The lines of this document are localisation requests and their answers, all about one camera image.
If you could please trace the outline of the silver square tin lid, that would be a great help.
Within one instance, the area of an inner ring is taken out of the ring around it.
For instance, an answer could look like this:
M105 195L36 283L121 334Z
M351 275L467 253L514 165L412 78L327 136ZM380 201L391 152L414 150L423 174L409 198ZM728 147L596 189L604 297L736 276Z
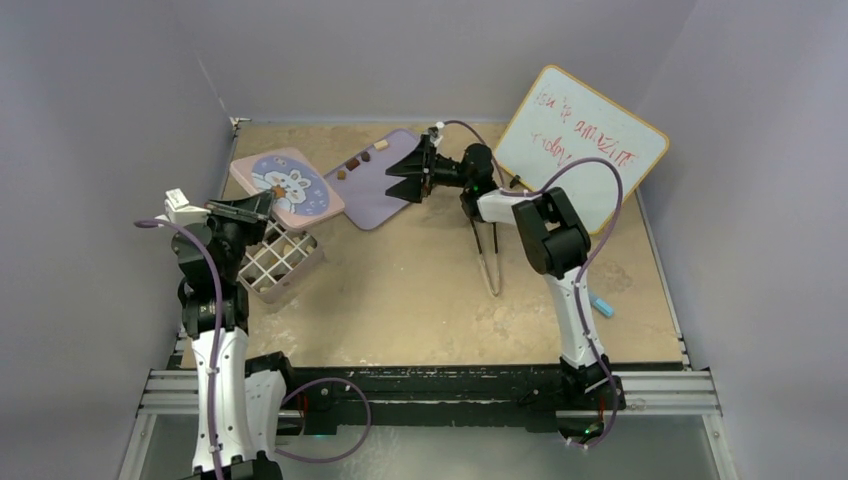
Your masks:
M339 194L295 148L236 159L229 171L249 195L274 193L272 216L286 230L307 231L345 209Z

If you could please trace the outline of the pink divided chocolate tin box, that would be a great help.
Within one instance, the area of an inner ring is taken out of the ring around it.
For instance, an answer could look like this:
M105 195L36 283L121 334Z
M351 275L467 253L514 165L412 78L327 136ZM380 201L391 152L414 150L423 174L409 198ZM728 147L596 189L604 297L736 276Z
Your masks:
M323 247L308 232L290 231L271 220L263 239L247 247L238 279L264 303L289 293L323 260Z

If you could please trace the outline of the metal tongs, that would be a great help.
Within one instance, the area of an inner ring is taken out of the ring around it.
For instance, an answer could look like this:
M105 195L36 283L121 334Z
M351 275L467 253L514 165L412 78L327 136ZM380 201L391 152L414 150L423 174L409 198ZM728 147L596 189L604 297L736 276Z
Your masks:
M472 234L474 236L475 245L478 253L478 262L481 267L483 278L485 279L490 295L497 298L502 292L502 273L500 263L500 241L497 225L490 223L492 234L492 254L490 257L484 252L482 236L478 229L478 223L474 220L469 221Z

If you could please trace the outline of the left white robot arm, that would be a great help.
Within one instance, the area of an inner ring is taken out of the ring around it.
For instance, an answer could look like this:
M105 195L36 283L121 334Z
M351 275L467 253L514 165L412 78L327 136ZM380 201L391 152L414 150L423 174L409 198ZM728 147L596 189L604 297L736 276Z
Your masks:
M210 200L193 206L179 189L165 194L165 218L183 279L182 323L198 379L195 479L279 479L272 458L277 413L297 399L298 382L281 353L249 359L248 292L239 272L263 240L274 196Z

